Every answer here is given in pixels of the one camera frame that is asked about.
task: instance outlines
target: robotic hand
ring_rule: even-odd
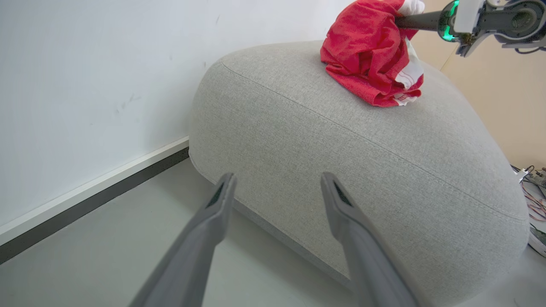
[[[441,11],[401,16],[395,22],[398,28],[437,31],[443,40],[459,43],[456,54],[462,57],[489,35],[519,54],[546,51],[546,0],[512,0],[506,5],[496,1],[455,0]]]

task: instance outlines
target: white floor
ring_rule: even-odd
[[[126,306],[212,185],[189,160],[0,265],[0,306]],[[546,259],[527,248],[460,307],[544,307]],[[203,306],[355,306],[347,289],[234,211]]]

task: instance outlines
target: baseboard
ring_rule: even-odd
[[[0,245],[23,235],[34,227],[59,215],[84,200],[116,183],[154,165],[188,147],[189,137],[182,138],[154,152],[129,162],[95,180],[92,180],[40,207],[0,226]]]

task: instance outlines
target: wire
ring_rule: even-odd
[[[537,51],[546,51],[546,47],[538,47],[537,49],[533,49],[533,50],[530,50],[530,51],[519,51],[519,48],[515,49],[515,52],[517,52],[517,53],[519,53],[521,55],[528,55],[528,54],[535,53]]]
[[[529,207],[529,209],[533,210],[533,212],[539,216],[536,217],[535,215],[529,213],[529,217],[536,221],[546,222],[546,204],[543,203],[546,199],[541,199],[540,201],[536,199],[527,191],[523,183],[521,183],[521,188],[523,188],[523,191],[525,192],[525,198],[531,201],[530,203],[527,202],[527,207]]]

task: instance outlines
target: ottoman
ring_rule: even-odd
[[[528,236],[505,156],[465,97],[423,63],[423,95],[372,107],[324,70],[322,42],[258,46],[220,59],[195,95],[189,155],[216,182],[238,177],[235,208],[348,285],[320,188],[337,175],[438,306],[507,272]]]

